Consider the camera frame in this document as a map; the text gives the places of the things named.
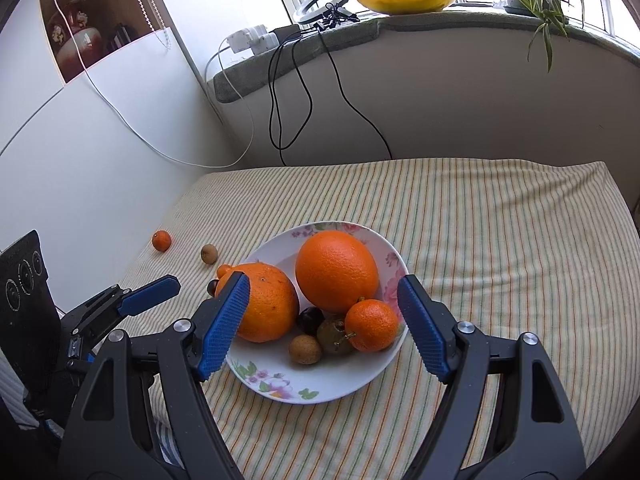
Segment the brown longan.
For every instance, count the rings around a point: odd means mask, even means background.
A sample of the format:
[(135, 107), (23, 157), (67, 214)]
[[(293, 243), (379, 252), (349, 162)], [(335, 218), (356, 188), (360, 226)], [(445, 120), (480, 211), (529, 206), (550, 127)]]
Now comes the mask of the brown longan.
[(205, 264), (211, 266), (218, 260), (218, 249), (213, 244), (205, 244), (201, 248), (200, 256)]
[(288, 345), (288, 355), (296, 364), (314, 365), (322, 359), (323, 351), (316, 338), (299, 335), (294, 337)]

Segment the white floral plate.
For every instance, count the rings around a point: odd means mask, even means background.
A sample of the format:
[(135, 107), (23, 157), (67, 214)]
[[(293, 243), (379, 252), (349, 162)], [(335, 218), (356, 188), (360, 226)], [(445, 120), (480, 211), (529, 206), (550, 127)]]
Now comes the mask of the white floral plate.
[[(378, 267), (375, 298), (399, 313), (397, 286), (408, 273), (407, 266), (395, 247), (367, 226), (337, 220), (303, 224), (262, 243), (243, 261), (271, 264), (294, 280), (299, 249), (308, 237), (324, 230), (348, 233), (367, 246)], [(347, 356), (324, 356), (311, 365), (297, 364), (288, 354), (288, 346), (298, 334), (299, 330), (293, 330), (277, 341), (263, 344), (236, 337), (226, 362), (236, 378), (265, 398), (300, 405), (329, 402), (348, 396), (384, 372), (404, 343), (408, 328), (400, 321), (393, 344), (379, 352), (354, 350)]]

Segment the large orange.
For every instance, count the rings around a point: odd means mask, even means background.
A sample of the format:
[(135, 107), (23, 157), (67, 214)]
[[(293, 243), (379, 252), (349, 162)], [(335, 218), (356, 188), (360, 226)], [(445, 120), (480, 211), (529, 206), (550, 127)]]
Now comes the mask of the large orange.
[(306, 240), (296, 257), (295, 278), (305, 298), (329, 313), (344, 314), (378, 290), (378, 267), (369, 249), (341, 231), (322, 231)]
[(288, 334), (299, 314), (297, 292), (288, 276), (268, 263), (242, 263), (218, 278), (218, 286), (226, 284), (233, 271), (244, 273), (250, 280), (250, 302), (238, 336), (253, 344), (264, 344)]

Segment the grey windowsill mat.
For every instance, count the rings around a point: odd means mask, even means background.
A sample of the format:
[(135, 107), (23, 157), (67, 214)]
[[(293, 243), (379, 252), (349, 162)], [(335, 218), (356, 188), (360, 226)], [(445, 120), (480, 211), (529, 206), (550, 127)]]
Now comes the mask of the grey windowsill mat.
[(532, 18), (489, 12), (442, 12), (375, 18), (292, 40), (220, 70), (209, 91), (225, 108), (264, 102), (322, 110), (346, 100), (372, 110), (427, 100), (559, 102), (579, 108), (639, 105), (639, 57), (595, 32), (574, 26), (552, 34), (547, 72), (541, 38), (527, 47)]

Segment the striped cloth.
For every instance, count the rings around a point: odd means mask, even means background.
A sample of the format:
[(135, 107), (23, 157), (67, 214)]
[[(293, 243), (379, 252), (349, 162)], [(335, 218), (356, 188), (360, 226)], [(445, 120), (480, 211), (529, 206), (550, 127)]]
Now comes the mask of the striped cloth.
[[(157, 333), (205, 299), (215, 244), (235, 264), (288, 229), (343, 220), (387, 238), (430, 296), (489, 335), (536, 333), (570, 399), (588, 462), (639, 396), (639, 237), (602, 162), (410, 159), (260, 168), (201, 177), (165, 218), (174, 242), (145, 248), (122, 284), (165, 274), (180, 294), (124, 324)], [(225, 368), (206, 400), (245, 477), (398, 479), (435, 415), (442, 385), (406, 341), (369, 385), (341, 400), (288, 405)]]

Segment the green plum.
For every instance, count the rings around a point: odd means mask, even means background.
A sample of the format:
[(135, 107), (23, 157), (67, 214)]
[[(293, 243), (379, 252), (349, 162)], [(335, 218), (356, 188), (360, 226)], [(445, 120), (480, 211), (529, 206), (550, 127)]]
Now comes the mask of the green plum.
[(347, 338), (345, 319), (341, 315), (326, 318), (318, 327), (316, 338), (325, 356), (349, 356), (355, 351)]

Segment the mandarin with stem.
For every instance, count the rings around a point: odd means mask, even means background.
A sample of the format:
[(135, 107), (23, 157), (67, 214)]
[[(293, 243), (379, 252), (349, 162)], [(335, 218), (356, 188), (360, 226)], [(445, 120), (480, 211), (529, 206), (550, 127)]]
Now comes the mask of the mandarin with stem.
[(377, 299), (363, 299), (347, 311), (345, 333), (336, 345), (348, 342), (360, 352), (379, 352), (393, 344), (398, 330), (398, 316), (388, 304)]

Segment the dark cherry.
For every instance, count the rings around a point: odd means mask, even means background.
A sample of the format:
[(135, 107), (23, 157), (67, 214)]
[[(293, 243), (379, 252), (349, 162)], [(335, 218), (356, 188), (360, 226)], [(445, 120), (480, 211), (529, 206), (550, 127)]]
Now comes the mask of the dark cherry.
[(326, 316), (321, 309), (309, 307), (297, 315), (296, 326), (303, 334), (314, 337), (325, 320)]
[(209, 296), (211, 296), (211, 297), (215, 297), (216, 296), (217, 286), (218, 286), (218, 280), (216, 278), (214, 278), (213, 280), (208, 282), (208, 284), (207, 284), (207, 293), (209, 294)]

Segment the white power strip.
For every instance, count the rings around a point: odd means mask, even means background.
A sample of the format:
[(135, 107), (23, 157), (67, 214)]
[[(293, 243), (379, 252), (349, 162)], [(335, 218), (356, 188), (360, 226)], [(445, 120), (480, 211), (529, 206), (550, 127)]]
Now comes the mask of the white power strip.
[(243, 28), (226, 38), (233, 53), (251, 50), (254, 55), (275, 49), (280, 40), (275, 32), (268, 32), (265, 25)]

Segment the small mandarin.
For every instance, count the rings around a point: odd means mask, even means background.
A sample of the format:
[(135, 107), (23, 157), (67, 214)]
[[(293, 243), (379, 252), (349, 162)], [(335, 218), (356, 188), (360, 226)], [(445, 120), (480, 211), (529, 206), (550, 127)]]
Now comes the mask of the small mandarin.
[(229, 266), (228, 264), (222, 264), (221, 266), (218, 266), (218, 269), (216, 270), (217, 278), (223, 278), (231, 270), (232, 266)]
[(171, 246), (172, 238), (167, 231), (158, 230), (153, 233), (151, 243), (157, 252), (167, 252)]

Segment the black power adapter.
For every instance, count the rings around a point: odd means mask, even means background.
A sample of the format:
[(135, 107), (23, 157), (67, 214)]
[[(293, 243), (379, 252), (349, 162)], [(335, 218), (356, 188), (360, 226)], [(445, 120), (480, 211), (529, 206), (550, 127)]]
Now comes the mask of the black power adapter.
[(289, 24), (282, 27), (277, 27), (271, 31), (276, 35), (278, 44), (285, 44), (288, 41), (298, 39), (302, 36), (299, 24)]

